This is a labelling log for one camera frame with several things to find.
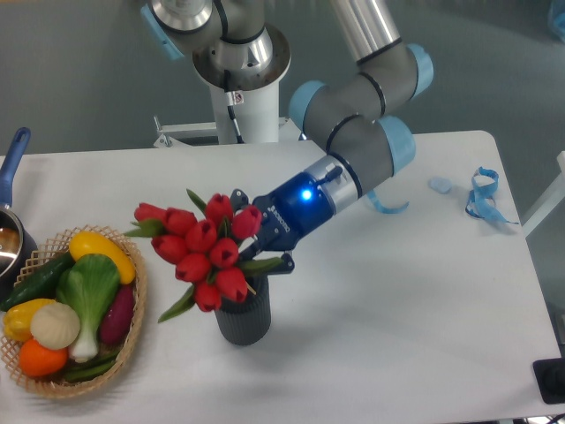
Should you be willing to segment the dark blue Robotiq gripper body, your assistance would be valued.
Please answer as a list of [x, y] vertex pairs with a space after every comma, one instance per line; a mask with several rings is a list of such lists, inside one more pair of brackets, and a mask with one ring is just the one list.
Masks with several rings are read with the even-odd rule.
[[256, 234], [257, 252], [290, 251], [335, 214], [334, 205], [320, 184], [306, 172], [256, 197], [252, 204], [262, 216]]

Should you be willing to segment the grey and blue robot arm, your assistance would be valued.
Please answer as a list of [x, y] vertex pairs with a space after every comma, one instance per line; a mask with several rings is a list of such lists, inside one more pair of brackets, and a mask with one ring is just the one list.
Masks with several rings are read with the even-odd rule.
[[[255, 200], [262, 225], [238, 263], [249, 276], [290, 273], [300, 239], [415, 155], [411, 131], [393, 111], [429, 87], [431, 58], [403, 42], [384, 2], [331, 6], [358, 71], [343, 87], [310, 81], [292, 96], [290, 119], [325, 155]], [[208, 85], [220, 143], [277, 141], [290, 47], [261, 1], [148, 1], [141, 13], [169, 57], [189, 57]]]

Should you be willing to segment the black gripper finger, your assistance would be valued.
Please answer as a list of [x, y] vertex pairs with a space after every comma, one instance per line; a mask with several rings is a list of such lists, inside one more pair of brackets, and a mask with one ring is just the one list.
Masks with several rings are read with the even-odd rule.
[[249, 247], [239, 255], [237, 267], [245, 275], [281, 275], [291, 273], [295, 262], [290, 253], [267, 257], [261, 250]]
[[230, 205], [234, 213], [243, 211], [252, 205], [252, 201], [241, 189], [234, 189], [230, 195]]

